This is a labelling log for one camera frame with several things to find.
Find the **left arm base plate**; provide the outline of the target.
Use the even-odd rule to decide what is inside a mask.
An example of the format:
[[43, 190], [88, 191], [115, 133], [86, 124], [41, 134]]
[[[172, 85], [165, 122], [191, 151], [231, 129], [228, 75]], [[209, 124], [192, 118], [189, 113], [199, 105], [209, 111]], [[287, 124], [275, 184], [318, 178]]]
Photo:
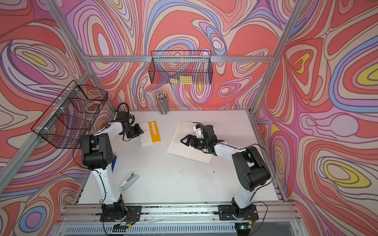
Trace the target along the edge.
[[138, 222], [141, 217], [142, 206], [126, 206], [126, 210], [104, 211], [100, 222]]

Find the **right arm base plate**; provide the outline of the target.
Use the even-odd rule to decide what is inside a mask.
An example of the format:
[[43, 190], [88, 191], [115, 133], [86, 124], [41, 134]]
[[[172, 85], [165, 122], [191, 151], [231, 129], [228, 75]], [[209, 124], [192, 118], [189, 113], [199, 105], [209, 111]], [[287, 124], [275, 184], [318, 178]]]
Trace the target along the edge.
[[253, 204], [243, 209], [237, 205], [218, 205], [218, 216], [220, 221], [247, 220], [255, 222], [259, 220], [257, 208]]

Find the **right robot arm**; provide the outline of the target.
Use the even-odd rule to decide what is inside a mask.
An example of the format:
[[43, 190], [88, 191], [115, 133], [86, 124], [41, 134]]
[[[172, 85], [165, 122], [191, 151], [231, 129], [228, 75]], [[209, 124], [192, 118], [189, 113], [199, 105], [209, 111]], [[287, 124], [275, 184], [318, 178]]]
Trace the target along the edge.
[[237, 194], [229, 205], [219, 205], [215, 212], [221, 221], [258, 220], [253, 204], [257, 191], [271, 179], [270, 170], [256, 147], [235, 147], [217, 138], [212, 125], [196, 124], [195, 135], [188, 134], [180, 142], [205, 154], [230, 159], [240, 183]]

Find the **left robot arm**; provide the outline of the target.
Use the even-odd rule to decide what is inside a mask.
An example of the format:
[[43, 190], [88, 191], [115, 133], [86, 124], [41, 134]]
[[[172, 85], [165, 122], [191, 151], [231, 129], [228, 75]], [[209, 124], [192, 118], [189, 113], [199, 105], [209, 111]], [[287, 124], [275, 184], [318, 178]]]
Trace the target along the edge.
[[80, 137], [82, 164], [90, 170], [96, 178], [102, 199], [100, 200], [103, 212], [126, 213], [120, 188], [113, 177], [116, 155], [111, 141], [121, 136], [123, 141], [130, 140], [143, 134], [139, 124], [135, 124], [135, 116], [128, 111], [117, 111], [116, 119], [110, 121], [105, 128]]

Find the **cream lined notebook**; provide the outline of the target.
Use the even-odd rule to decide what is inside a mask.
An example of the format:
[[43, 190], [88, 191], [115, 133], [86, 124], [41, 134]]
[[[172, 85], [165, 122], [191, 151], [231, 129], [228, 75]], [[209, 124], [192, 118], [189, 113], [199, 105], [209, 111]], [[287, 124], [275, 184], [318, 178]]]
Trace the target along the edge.
[[188, 146], [186, 145], [187, 138], [185, 137], [187, 135], [193, 135], [196, 138], [196, 133], [194, 131], [195, 126], [195, 123], [180, 122], [177, 125], [166, 153], [210, 164], [212, 159], [211, 154], [205, 154], [201, 150], [195, 149], [190, 144]]
[[141, 146], [142, 147], [146, 147], [146, 146], [149, 146], [149, 145], [152, 145], [153, 143], [149, 143], [149, 142], [142, 142], [141, 143]]
[[139, 124], [141, 129], [144, 131], [141, 134], [140, 142], [149, 142], [149, 143], [159, 143], [161, 141], [158, 125], [156, 121], [147, 122], [147, 123], [140, 123]]

